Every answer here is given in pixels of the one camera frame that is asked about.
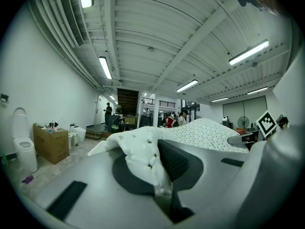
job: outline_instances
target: person in red shirt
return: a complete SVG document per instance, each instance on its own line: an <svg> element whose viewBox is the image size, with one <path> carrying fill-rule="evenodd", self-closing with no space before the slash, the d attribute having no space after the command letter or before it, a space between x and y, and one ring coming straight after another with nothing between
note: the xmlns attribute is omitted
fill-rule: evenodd
<svg viewBox="0 0 305 229"><path fill-rule="evenodd" d="M167 128L172 128L173 127L173 123L174 123L174 120L173 118L171 118L171 116L168 114L167 115Z"/></svg>

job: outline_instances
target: fan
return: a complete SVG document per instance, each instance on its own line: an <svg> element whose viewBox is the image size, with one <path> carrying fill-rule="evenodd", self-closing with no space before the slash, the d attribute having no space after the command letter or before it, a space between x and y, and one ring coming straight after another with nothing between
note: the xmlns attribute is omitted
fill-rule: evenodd
<svg viewBox="0 0 305 229"><path fill-rule="evenodd" d="M237 122L238 122L239 128L246 129L249 125L249 120L246 116L240 117Z"/></svg>

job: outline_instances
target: railing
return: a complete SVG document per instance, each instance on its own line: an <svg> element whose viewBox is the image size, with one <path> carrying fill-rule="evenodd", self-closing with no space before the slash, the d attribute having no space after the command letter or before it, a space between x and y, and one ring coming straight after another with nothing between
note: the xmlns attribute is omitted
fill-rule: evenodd
<svg viewBox="0 0 305 229"><path fill-rule="evenodd" d="M154 105L154 99L143 97L142 103ZM176 103L173 103L173 102L162 101L162 100L159 101L159 106L161 106L161 107L175 108L175 105L176 105Z"/></svg>

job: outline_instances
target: qr code sign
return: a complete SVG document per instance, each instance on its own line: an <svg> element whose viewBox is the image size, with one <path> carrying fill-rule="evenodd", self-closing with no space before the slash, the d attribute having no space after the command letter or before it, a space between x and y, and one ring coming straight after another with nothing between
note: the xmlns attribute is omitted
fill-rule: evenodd
<svg viewBox="0 0 305 229"><path fill-rule="evenodd" d="M271 117L268 110L256 121L257 125L261 129L263 136L266 138L277 126L275 120Z"/></svg>

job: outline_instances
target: air vent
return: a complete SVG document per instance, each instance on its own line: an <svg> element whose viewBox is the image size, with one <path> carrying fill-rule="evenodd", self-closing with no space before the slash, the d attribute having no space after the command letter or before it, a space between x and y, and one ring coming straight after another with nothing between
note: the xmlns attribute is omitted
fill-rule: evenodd
<svg viewBox="0 0 305 229"><path fill-rule="evenodd" d="M84 44L84 40L82 39L80 29L77 26L76 19L71 6L71 1L57 0L57 4L61 12L61 17L72 40L76 45L82 46Z"/></svg>

